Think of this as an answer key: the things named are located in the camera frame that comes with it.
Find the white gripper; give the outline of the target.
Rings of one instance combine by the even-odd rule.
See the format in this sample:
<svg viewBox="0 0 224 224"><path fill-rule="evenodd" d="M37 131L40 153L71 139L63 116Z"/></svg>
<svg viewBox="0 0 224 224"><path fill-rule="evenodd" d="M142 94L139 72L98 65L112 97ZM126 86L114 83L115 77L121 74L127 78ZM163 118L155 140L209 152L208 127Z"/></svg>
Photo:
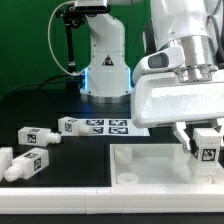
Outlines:
<svg viewBox="0 0 224 224"><path fill-rule="evenodd" d="M131 96L131 119L137 128L174 123L173 134L190 154L186 123L212 119L212 127L224 134L224 71L208 82L180 83L173 72L142 76Z"/></svg>

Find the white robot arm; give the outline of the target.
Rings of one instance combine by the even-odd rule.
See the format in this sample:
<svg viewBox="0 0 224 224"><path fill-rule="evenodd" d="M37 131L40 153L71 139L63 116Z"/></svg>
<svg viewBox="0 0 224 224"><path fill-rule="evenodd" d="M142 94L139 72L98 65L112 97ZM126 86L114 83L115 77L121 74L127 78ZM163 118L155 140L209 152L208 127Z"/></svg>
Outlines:
<svg viewBox="0 0 224 224"><path fill-rule="evenodd" d="M224 119L224 0L150 0L145 56L132 80L138 127L173 126L190 149L187 123Z"/></svg>

